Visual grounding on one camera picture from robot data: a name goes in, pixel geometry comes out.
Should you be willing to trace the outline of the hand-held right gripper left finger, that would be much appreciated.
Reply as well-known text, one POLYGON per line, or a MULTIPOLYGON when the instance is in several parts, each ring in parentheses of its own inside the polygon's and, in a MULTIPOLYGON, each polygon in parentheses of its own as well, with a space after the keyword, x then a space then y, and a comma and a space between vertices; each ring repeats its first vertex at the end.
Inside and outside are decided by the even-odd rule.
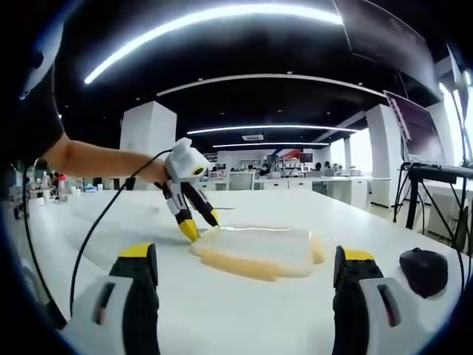
POLYGON ((157 286, 155 244, 130 246, 74 301, 61 334, 79 354, 159 354, 157 286))

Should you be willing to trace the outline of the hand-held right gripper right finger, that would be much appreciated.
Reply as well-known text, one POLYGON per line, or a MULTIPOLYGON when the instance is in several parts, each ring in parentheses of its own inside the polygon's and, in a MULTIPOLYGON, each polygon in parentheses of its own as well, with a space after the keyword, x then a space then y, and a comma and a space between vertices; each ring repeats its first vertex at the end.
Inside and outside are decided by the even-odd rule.
POLYGON ((333 354, 417 354, 431 337, 416 302, 370 253, 337 246, 333 288, 333 354))

